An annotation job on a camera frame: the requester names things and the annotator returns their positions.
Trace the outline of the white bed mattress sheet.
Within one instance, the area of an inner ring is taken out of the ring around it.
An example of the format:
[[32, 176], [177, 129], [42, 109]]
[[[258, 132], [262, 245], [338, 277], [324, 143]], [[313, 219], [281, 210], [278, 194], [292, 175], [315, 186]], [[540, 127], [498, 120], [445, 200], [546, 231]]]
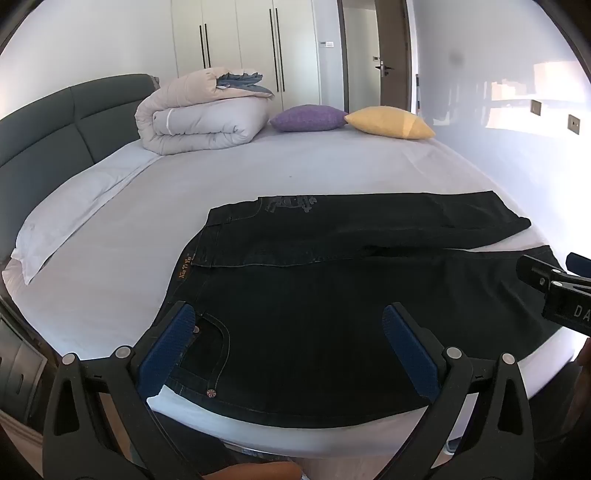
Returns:
[[[82, 359], [134, 344], [154, 320], [173, 266], [214, 207], [259, 196], [494, 190], [501, 187], [437, 140], [406, 141], [352, 129], [294, 135], [263, 131], [252, 143], [153, 160], [25, 285], [19, 262], [2, 272], [9, 299], [59, 354]], [[519, 367], [528, 397], [581, 350], [561, 328]], [[149, 405], [188, 427], [260, 452], [328, 458], [394, 454], [425, 408], [332, 429], [283, 429], [229, 419], [163, 387]]]

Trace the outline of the purple cushion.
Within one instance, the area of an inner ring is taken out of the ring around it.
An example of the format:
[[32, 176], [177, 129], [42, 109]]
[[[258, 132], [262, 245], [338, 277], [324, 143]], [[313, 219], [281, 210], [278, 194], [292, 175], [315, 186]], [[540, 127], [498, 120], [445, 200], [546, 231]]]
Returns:
[[318, 132], [342, 128], [346, 112], [325, 105], [300, 105], [284, 110], [270, 119], [280, 132]]

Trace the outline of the brown wooden door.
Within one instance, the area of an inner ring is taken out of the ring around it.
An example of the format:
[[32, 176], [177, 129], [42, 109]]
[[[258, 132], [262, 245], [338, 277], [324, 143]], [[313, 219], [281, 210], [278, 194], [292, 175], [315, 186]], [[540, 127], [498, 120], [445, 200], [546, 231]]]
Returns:
[[381, 104], [407, 111], [412, 105], [412, 59], [405, 0], [376, 0]]

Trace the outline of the cream wardrobe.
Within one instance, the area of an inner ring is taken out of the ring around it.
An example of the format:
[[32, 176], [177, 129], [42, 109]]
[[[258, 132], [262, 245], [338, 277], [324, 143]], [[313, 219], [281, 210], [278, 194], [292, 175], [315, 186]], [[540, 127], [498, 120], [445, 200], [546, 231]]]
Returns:
[[178, 76], [211, 67], [256, 71], [271, 113], [301, 104], [344, 110], [339, 3], [311, 0], [172, 1]]

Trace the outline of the wall switch plate far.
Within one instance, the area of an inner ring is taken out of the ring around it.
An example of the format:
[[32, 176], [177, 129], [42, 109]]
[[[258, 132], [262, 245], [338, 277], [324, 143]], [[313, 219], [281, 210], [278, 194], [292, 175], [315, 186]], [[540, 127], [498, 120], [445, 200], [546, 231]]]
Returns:
[[542, 104], [537, 100], [531, 101], [531, 112], [535, 115], [541, 115]]

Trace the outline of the dark bedside cabinet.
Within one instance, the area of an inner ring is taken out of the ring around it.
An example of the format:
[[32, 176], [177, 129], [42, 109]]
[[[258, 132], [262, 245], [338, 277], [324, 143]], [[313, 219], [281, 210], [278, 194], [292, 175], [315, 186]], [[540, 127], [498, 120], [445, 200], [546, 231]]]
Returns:
[[1, 305], [1, 410], [41, 432], [52, 370], [25, 331]]

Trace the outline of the wall switch plate near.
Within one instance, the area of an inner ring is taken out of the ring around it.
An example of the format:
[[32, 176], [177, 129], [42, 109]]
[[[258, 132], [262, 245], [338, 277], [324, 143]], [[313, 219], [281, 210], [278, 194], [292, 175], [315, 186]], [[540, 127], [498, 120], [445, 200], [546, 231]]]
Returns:
[[568, 115], [568, 129], [575, 134], [580, 133], [580, 119], [574, 115]]

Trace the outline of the white flat pillow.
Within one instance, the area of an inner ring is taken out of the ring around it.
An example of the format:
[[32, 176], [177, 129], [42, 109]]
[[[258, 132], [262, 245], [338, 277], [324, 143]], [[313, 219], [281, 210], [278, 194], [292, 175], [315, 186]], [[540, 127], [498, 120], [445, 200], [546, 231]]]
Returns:
[[28, 284], [47, 260], [98, 210], [118, 195], [160, 156], [131, 142], [73, 176], [25, 219], [11, 258]]

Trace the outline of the wall switch plate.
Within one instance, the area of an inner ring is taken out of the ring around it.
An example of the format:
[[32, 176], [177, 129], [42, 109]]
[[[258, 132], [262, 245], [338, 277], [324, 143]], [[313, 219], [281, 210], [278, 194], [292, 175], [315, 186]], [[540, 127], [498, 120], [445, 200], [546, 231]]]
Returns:
[[535, 115], [541, 115], [542, 104], [537, 100], [531, 101], [531, 112]]
[[575, 134], [580, 133], [580, 119], [574, 115], [568, 115], [568, 129]]

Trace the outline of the black denim pants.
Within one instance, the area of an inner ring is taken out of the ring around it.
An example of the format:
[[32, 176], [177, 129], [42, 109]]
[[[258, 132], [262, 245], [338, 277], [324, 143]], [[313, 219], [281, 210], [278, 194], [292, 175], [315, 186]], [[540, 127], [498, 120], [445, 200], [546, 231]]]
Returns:
[[358, 425], [425, 405], [384, 335], [401, 303], [446, 346], [532, 354], [555, 332], [518, 253], [530, 228], [493, 192], [260, 197], [209, 212], [164, 306], [197, 334], [167, 379], [176, 394], [283, 428]]

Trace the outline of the yellow cushion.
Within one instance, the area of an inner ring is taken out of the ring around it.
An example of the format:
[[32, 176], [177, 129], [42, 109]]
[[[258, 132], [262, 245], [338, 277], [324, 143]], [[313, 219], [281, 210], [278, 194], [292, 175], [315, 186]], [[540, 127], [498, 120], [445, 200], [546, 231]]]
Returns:
[[370, 106], [349, 113], [346, 123], [364, 133], [403, 140], [427, 140], [436, 133], [419, 116], [396, 107]]

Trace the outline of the folded blue garment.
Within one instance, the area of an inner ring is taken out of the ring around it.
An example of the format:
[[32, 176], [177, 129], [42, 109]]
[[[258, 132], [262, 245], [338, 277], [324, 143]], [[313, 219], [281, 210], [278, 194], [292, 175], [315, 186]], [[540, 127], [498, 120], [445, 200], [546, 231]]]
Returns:
[[216, 79], [218, 89], [238, 89], [253, 95], [273, 97], [273, 92], [262, 85], [263, 74], [254, 73], [226, 73]]

